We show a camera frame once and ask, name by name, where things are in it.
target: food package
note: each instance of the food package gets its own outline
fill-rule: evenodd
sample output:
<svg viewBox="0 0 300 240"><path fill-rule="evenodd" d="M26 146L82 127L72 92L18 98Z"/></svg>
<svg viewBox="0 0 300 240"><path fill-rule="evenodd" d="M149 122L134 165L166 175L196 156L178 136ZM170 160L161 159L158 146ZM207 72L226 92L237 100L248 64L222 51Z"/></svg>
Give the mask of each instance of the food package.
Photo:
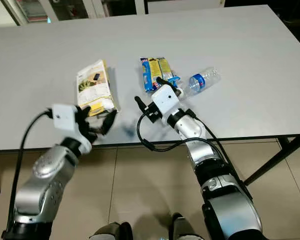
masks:
<svg viewBox="0 0 300 240"><path fill-rule="evenodd" d="M91 107L89 117L117 109L110 92L106 64L103 60L80 70L76 76L76 85L77 104L81 108Z"/></svg>
<svg viewBox="0 0 300 240"><path fill-rule="evenodd" d="M147 93L160 87L160 84L157 83L157 77L177 87L177 81L180 78L173 75L169 63L164 57L142 57L140 60L142 62L144 89Z"/></svg>

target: floor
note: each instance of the floor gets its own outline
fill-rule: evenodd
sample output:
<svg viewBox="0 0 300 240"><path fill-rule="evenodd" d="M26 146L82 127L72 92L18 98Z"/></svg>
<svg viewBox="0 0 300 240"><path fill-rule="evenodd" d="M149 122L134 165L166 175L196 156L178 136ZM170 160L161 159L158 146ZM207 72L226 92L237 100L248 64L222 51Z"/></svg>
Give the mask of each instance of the floor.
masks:
<svg viewBox="0 0 300 240"><path fill-rule="evenodd" d="M223 144L243 179L280 150L275 139L264 141ZM19 183L29 177L40 154L25 154ZM0 153L0 236L7 221L15 161L15 153ZM267 238L300 239L300 148L248 189ZM65 189L50 239L88 239L112 221L130 222L135 240L168 239L170 216L180 212L209 240L202 204L184 146L162 153L141 146L94 149L80 159Z"/></svg>

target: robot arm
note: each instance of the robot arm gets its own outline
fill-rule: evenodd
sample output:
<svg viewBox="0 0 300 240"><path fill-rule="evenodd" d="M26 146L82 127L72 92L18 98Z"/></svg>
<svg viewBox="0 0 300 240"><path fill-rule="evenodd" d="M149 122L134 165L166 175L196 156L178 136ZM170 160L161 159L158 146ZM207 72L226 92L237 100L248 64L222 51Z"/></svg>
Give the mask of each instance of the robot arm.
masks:
<svg viewBox="0 0 300 240"><path fill-rule="evenodd" d="M15 198L13 223L2 238L5 240L48 240L66 184L72 178L82 154L88 154L97 134L106 134L116 112L105 118L101 128L90 128L86 122L90 108L55 104L52 107L54 127L64 140L50 148L33 165L30 179Z"/></svg>
<svg viewBox="0 0 300 240"><path fill-rule="evenodd" d="M188 148L193 171L201 187L204 220L212 240L228 240L243 231L262 232L258 213L250 194L237 177L235 170L222 154L206 139L206 129L191 110L184 111L178 100L178 90L160 82L146 106L135 97L139 108L152 122L161 118L170 125Z"/></svg>

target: black cable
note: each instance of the black cable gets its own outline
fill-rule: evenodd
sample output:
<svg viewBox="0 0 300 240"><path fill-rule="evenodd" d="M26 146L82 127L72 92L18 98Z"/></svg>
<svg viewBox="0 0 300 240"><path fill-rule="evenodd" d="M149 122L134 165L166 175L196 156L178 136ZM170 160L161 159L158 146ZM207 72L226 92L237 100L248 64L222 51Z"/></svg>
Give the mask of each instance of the black cable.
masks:
<svg viewBox="0 0 300 240"><path fill-rule="evenodd" d="M27 138L27 135L28 135L31 127L35 124L35 122L39 118L41 118L44 115L47 115L49 118L52 118L51 110L44 111L44 112L40 113L38 116L36 116L30 123L30 125L27 127L27 129L25 130L23 137L22 137L22 141L21 141L21 145L19 148L18 157L17 157L17 161L16 161L16 165L15 165L15 172L14 172L12 188L11 188L8 220L6 223L6 232L9 232L9 230L11 229L13 220L14 220L16 191L17 191L18 178L19 178L19 173L20 173L20 168L21 168L21 163L22 163L22 157L24 154L24 146L25 146L26 138Z"/></svg>
<svg viewBox="0 0 300 240"><path fill-rule="evenodd" d="M152 144L151 142L147 141L146 139L142 138L141 137L141 134L140 134L140 124L141 124L141 121L142 119L146 116L146 114L142 114L137 122L137 125L136 125L136 134L139 138L139 140L141 141L141 143L148 149L150 149L151 151L155 151L155 152L167 152L171 149L174 149L178 146L180 146L181 144L184 144L184 143L187 143L187 142L190 142L190 141L201 141L201 142L204 142L208 145L210 145L210 147L219 154L219 156L221 158L223 158L223 155L221 154L220 150L211 142L209 142L208 140L206 139L203 139L203 138L200 138L200 137L190 137L190 138L187 138L187 139L184 139L184 140L181 140L181 141L178 141L177 143L169 146L169 147L166 147L166 148L156 148L156 146L154 144Z"/></svg>

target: water bottle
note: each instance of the water bottle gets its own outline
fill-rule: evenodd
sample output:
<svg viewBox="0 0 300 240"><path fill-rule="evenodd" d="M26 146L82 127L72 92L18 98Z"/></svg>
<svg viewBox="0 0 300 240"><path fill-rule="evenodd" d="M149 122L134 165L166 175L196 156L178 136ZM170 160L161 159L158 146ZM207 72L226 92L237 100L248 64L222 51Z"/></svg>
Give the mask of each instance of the water bottle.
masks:
<svg viewBox="0 0 300 240"><path fill-rule="evenodd" d="M208 67L200 73L190 77L189 84L185 89L186 96L194 96L201 93L203 90L211 87L219 82L221 77L214 67Z"/></svg>

